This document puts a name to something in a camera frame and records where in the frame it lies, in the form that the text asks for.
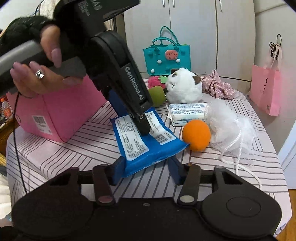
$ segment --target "plastic bottle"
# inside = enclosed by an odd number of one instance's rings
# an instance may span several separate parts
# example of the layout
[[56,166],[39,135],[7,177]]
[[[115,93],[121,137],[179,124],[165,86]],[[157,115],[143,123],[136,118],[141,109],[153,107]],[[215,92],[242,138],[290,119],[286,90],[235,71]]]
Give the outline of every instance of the plastic bottle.
[[11,109],[9,107],[9,104],[8,104],[7,101],[5,101],[4,98],[1,99],[1,102],[2,102],[2,111],[3,111],[4,115],[5,115],[5,117],[7,119],[9,119],[12,116],[12,111],[11,111]]

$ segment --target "orange ball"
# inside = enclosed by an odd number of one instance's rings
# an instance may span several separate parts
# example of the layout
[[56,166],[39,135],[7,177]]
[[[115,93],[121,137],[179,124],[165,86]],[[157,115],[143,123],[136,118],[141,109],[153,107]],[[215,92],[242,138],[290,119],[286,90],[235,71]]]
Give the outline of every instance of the orange ball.
[[191,151],[203,151],[210,143],[211,131],[202,120],[192,120],[184,126],[182,138]]

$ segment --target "fingernail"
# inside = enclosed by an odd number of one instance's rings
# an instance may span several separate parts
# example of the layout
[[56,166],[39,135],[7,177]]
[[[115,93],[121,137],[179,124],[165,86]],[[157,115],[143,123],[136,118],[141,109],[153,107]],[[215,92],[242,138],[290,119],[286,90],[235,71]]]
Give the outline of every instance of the fingernail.
[[38,63],[36,63],[35,61],[31,61],[29,63],[29,66],[30,66],[31,70],[33,70],[34,73],[36,73],[39,69],[41,69],[41,66]]
[[24,77],[27,75],[27,69],[20,63],[18,62],[14,62],[13,64],[13,68],[16,72],[19,73],[20,76]]
[[52,51],[52,62],[57,68],[62,66],[62,53],[60,48],[55,48]]
[[66,85],[77,85],[80,82],[81,82],[80,79],[73,78],[73,77],[67,77],[67,78],[63,79],[63,83]]
[[21,76],[18,74],[18,72],[15,69],[10,70],[10,75],[15,81],[17,82],[21,81]]

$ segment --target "teal handbag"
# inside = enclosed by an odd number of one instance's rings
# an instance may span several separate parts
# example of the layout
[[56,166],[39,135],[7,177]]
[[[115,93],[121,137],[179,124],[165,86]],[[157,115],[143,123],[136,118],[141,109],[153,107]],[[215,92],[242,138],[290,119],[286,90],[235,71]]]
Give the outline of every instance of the teal handbag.
[[[173,41],[166,37],[161,37],[163,28],[167,28],[174,39]],[[152,45],[143,49],[147,72],[149,75],[169,75],[171,69],[185,68],[191,71],[190,45],[181,45],[175,34],[166,26],[160,30],[159,38],[152,40]],[[164,45],[163,40],[171,42]]]

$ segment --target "pink shopping bag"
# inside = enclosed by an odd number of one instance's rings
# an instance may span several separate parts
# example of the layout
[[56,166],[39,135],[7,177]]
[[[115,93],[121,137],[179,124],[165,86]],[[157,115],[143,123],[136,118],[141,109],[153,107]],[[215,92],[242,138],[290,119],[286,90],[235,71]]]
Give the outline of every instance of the pink shopping bag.
[[280,65],[282,51],[281,46],[276,44],[276,52],[279,52],[277,62],[272,60],[271,65],[264,67],[253,65],[250,98],[258,107],[269,115],[278,116],[281,100],[281,74]]

